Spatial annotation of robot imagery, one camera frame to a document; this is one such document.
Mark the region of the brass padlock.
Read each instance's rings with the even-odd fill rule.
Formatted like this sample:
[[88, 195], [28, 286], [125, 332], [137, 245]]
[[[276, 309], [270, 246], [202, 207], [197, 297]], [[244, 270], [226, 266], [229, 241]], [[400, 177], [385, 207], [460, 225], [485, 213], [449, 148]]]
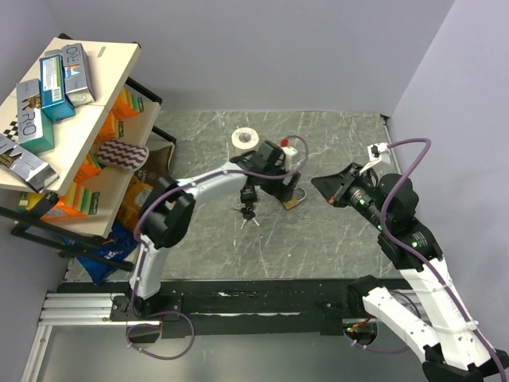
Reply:
[[287, 202], [282, 204], [283, 208], [286, 211], [294, 209], [298, 205], [300, 205], [307, 198], [307, 192], [302, 187], [297, 187], [293, 190], [293, 196]]

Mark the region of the black padlock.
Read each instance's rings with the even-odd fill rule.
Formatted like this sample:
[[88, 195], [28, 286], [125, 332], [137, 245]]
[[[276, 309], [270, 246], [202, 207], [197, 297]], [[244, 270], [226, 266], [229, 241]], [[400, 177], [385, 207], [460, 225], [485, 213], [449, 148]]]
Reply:
[[255, 202], [258, 201], [256, 188], [253, 185], [245, 185], [240, 190], [240, 202], [247, 207], [253, 207]]

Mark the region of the black key bunch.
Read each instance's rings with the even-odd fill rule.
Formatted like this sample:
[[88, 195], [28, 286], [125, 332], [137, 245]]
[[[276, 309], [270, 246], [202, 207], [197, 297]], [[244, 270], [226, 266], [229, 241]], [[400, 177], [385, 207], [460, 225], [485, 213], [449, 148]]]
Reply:
[[253, 222], [257, 227], [260, 226], [253, 207], [244, 206], [242, 208], [233, 208], [233, 210], [243, 215], [243, 222], [241, 223], [240, 229], [244, 229], [249, 222]]

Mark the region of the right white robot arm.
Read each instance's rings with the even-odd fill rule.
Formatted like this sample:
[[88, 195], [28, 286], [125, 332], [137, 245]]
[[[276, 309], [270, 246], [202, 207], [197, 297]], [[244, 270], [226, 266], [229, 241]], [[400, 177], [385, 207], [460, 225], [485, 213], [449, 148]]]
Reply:
[[410, 179], [397, 173], [378, 181], [361, 165], [311, 182], [335, 208], [350, 207], [379, 231], [377, 242], [416, 294], [425, 317], [405, 308], [373, 276], [348, 288], [348, 310], [375, 316], [418, 357], [429, 381], [507, 379], [508, 355], [495, 349], [478, 329], [450, 277], [433, 233], [415, 216], [419, 202]]

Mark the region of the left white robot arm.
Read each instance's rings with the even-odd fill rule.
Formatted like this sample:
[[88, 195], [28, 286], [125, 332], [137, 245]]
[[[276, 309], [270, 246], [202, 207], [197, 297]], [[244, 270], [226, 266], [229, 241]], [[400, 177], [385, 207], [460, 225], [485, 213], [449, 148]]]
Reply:
[[215, 170], [195, 177], [174, 180], [163, 177], [142, 206], [134, 238], [140, 252], [129, 280], [129, 311], [146, 320], [157, 310], [154, 297], [161, 289], [161, 273], [169, 249], [186, 235], [194, 211], [225, 194], [261, 189], [280, 202], [293, 197], [301, 167], [293, 163], [296, 148], [291, 136], [280, 145], [266, 140], [256, 150], [230, 158]]

